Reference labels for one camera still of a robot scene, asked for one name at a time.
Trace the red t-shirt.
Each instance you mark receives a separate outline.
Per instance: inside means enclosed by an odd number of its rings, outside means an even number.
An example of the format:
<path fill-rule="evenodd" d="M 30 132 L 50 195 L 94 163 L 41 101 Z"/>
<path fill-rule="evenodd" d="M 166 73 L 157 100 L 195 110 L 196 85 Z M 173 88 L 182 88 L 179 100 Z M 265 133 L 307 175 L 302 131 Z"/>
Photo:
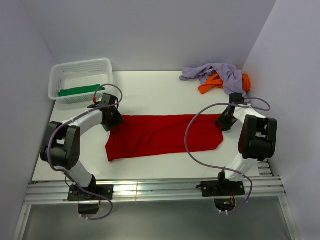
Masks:
<path fill-rule="evenodd" d="M 223 142 L 217 114 L 124 115 L 105 145 L 109 162 L 165 154 L 211 151 Z"/>

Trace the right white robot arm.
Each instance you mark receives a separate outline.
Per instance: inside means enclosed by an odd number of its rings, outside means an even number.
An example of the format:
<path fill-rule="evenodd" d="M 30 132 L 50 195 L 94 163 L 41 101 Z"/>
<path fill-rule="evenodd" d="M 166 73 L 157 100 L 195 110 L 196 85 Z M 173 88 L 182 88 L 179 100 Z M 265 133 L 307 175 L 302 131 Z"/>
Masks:
<path fill-rule="evenodd" d="M 265 117 L 252 108 L 229 106 L 216 120 L 222 131 L 229 131 L 237 122 L 242 123 L 238 141 L 238 154 L 222 170 L 217 180 L 202 181 L 199 188 L 203 197 L 243 196 L 244 177 L 257 162 L 271 158 L 276 150 L 278 121 Z"/>

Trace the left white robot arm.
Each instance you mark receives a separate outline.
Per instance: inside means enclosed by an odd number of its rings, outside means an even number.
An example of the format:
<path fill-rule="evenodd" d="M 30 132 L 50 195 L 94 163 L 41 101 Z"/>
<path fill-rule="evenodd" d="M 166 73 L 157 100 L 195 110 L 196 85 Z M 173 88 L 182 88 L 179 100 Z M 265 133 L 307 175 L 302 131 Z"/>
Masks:
<path fill-rule="evenodd" d="M 72 183 L 69 184 L 68 201 L 111 200 L 114 186 L 97 185 L 93 174 L 80 161 L 81 136 L 97 125 L 113 133 L 115 126 L 124 122 L 116 108 L 87 110 L 64 122 L 48 124 L 42 142 L 40 158 L 55 172 L 62 172 Z"/>

